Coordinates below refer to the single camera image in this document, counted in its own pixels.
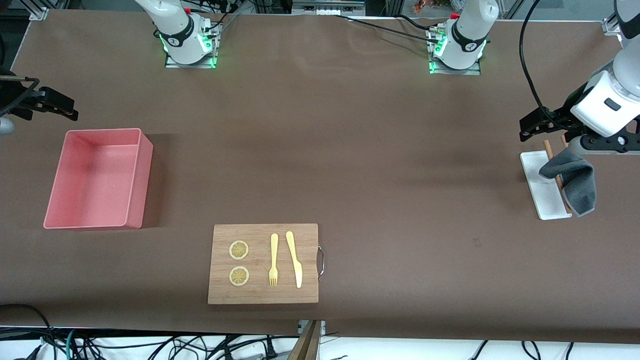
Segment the table surface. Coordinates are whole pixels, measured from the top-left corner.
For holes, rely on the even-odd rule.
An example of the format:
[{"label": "table surface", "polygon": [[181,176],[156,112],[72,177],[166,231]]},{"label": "table surface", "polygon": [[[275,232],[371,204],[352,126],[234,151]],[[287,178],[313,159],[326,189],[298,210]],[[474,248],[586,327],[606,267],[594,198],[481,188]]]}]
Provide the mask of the table surface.
[{"label": "table surface", "polygon": [[[80,120],[38,114],[0,139],[0,302],[74,327],[273,334],[320,318],[343,336],[640,341],[640,158],[588,158],[596,211],[537,219],[520,26],[496,23],[481,76],[442,76],[419,40],[240,16],[217,69],[176,70],[144,13],[51,11],[14,71]],[[550,108],[620,49],[594,22],[532,23],[525,46]],[[155,147],[144,228],[43,229],[65,132],[117,127]],[[319,224],[319,303],[207,305],[213,225],[268,223]]]}]

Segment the wooden cutting board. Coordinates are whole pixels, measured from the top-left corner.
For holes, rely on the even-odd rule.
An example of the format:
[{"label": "wooden cutting board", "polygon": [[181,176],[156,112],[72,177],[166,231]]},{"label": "wooden cutting board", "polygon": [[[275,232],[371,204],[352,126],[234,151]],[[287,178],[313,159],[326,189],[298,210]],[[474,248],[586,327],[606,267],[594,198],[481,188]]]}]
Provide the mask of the wooden cutting board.
[{"label": "wooden cutting board", "polygon": [[[296,287],[293,261],[285,233],[292,231],[296,255],[302,264],[302,287]],[[278,286],[269,286],[271,234],[278,234]],[[246,242],[249,251],[240,260],[229,254],[237,240]],[[297,304],[318,302],[318,225],[317,224],[238,224],[215,225],[209,273],[209,304]],[[237,266],[249,271],[242,286],[229,280]]]}]

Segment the gray cloth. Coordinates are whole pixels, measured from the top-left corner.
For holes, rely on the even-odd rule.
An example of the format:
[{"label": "gray cloth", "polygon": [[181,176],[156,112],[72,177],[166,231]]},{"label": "gray cloth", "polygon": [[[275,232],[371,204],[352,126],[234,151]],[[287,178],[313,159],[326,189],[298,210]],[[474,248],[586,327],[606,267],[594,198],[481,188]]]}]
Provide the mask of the gray cloth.
[{"label": "gray cloth", "polygon": [[581,217],[592,212],[596,206],[596,181],[593,165],[565,149],[540,168],[540,176],[553,179],[560,175],[564,188],[562,195],[569,208]]}]

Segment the pink bin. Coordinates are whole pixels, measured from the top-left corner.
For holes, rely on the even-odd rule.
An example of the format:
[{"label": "pink bin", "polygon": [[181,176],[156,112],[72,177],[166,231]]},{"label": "pink bin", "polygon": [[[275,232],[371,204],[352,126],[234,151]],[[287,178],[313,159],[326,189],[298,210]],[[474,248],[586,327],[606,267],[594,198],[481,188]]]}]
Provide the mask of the pink bin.
[{"label": "pink bin", "polygon": [[67,132],[45,229],[142,227],[153,150],[140,129]]}]

